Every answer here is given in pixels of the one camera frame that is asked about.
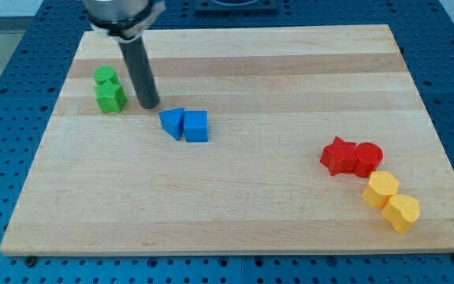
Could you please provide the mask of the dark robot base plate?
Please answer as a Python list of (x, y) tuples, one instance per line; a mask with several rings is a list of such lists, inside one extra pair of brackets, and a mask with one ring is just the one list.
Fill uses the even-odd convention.
[(193, 0), (194, 12), (274, 12), (279, 0)]

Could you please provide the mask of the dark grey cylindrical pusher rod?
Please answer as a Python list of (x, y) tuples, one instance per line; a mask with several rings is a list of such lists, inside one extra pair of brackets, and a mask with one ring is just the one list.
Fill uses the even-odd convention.
[(141, 38), (130, 43), (119, 43), (136, 98), (144, 109), (155, 108), (160, 103), (149, 58)]

